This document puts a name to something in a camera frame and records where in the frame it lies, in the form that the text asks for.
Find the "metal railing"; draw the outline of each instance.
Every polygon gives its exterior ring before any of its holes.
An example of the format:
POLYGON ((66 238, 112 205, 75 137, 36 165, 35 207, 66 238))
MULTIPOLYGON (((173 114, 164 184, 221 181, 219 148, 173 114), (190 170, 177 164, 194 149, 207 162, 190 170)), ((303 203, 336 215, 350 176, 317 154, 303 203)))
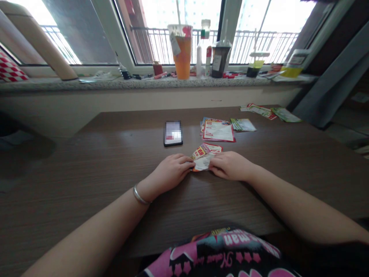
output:
MULTIPOLYGON (((135 35, 143 64, 152 63, 154 60, 161 64, 174 64, 168 29, 131 26, 131 30, 135 35)), ((200 31, 193 30, 192 32, 191 63, 196 63, 196 47, 200 40, 200 31)), ((218 31, 210 31, 211 44, 216 42, 217 35, 218 31)), ((299 33, 289 32, 260 32, 256 50, 270 53, 270 56, 265 58, 265 63, 283 63, 298 35, 299 33)), ((236 31, 229 63, 252 62, 249 55, 254 51, 254 43, 254 31, 236 31)))
POLYGON ((69 43, 61 34, 58 26, 40 25, 41 29, 51 39, 55 47, 60 51, 69 64, 82 64, 77 55, 73 52, 69 43))

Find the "white wall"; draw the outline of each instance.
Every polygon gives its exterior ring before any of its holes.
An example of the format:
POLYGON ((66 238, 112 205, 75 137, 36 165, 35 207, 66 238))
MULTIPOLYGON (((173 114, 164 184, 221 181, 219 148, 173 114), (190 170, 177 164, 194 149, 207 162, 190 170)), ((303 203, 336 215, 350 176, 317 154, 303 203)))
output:
POLYGON ((299 91, 297 86, 289 85, 50 92, 1 97, 0 110, 57 140, 72 137, 100 112, 231 107, 247 103, 285 107, 299 91))

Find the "granite window sill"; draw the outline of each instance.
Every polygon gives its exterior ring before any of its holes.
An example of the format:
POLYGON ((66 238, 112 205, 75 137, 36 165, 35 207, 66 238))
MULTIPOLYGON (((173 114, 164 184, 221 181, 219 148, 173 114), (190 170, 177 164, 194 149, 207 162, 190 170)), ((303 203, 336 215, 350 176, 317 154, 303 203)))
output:
POLYGON ((266 78, 238 77, 234 79, 216 79, 203 77, 197 79, 190 77, 189 80, 177 80, 168 77, 159 80, 154 79, 130 79, 124 80, 118 77, 112 81, 99 81, 95 83, 81 83, 79 80, 61 81, 59 78, 33 78, 28 81, 14 83, 0 83, 2 95, 27 93, 27 92, 55 92, 55 91, 78 91, 78 90, 130 90, 147 88, 191 88, 191 87, 249 87, 275 84, 266 78))

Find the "hand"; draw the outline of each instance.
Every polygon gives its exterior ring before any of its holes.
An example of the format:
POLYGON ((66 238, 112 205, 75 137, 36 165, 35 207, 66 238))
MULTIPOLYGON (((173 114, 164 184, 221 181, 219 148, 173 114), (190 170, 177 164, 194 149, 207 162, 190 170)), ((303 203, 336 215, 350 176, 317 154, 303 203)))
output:
POLYGON ((138 194, 151 202, 160 194, 175 188, 194 166, 190 157, 183 154, 170 155, 137 185, 138 194))
POLYGON ((240 154, 229 151, 216 154, 209 170, 218 177, 234 181, 250 181, 256 165, 240 154))

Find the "gray curtain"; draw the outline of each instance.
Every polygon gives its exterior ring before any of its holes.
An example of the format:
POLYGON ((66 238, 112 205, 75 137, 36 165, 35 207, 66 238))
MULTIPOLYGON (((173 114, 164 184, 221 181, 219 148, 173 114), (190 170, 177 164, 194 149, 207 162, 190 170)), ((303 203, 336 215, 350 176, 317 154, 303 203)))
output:
POLYGON ((369 22, 323 73, 293 113, 323 128, 369 68, 369 22))

